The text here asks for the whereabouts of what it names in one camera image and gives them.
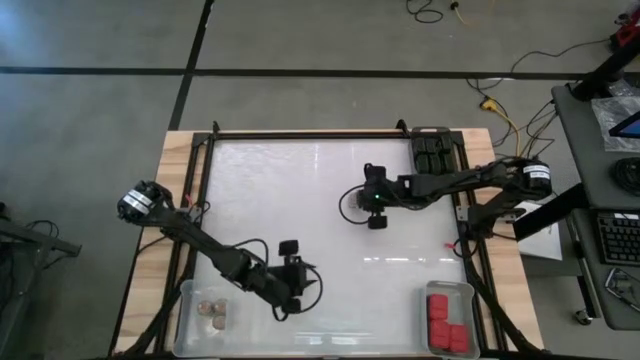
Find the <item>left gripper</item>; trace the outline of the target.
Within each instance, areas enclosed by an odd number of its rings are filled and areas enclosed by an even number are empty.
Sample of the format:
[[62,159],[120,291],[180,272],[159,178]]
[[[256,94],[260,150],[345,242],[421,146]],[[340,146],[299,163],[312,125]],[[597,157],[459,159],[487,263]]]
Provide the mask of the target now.
[[281,266],[269,267],[268,273],[276,279],[275,308],[282,308],[285,314],[301,312],[301,296],[304,290],[315,283],[308,273],[316,269],[314,265],[298,261],[299,242],[285,240],[279,243],[278,255],[283,258]]

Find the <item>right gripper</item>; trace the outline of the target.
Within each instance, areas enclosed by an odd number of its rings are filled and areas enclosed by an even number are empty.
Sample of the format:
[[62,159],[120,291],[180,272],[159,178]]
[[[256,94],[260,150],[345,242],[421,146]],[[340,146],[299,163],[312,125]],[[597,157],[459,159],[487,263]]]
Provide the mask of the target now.
[[[387,179],[386,167],[366,163],[364,165],[365,183],[363,187],[363,209],[368,212],[383,212],[387,207],[399,207],[396,183]],[[386,229],[388,218],[381,213],[372,213],[367,219],[371,230]]]

